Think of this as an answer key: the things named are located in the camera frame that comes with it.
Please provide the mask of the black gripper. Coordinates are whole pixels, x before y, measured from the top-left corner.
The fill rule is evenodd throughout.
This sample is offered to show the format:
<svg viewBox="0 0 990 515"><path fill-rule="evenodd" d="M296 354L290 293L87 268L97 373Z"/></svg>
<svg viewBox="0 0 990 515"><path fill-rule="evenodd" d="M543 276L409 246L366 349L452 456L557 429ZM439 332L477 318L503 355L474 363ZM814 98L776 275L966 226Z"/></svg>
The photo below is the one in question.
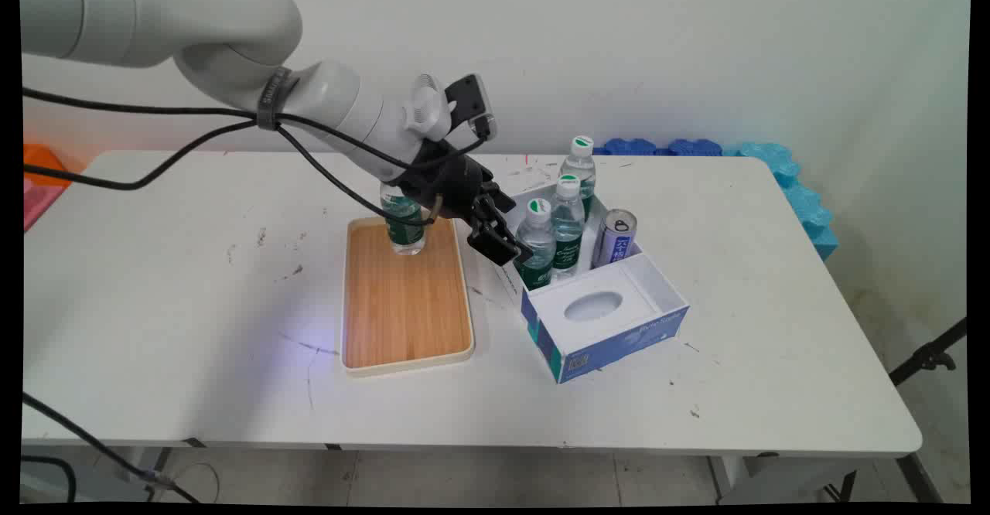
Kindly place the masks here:
<svg viewBox="0 0 990 515"><path fill-rule="evenodd" d="M408 198L429 210L442 196L439 216L469 221L467 244L492 264L529 261L533 250L510 232L505 214L516 202L493 182L492 173L469 155L450 158L457 149L446 141L423 139L413 163L434 162L427 169L407 169L398 177L398 188ZM478 204L478 214L474 214Z"/></svg>

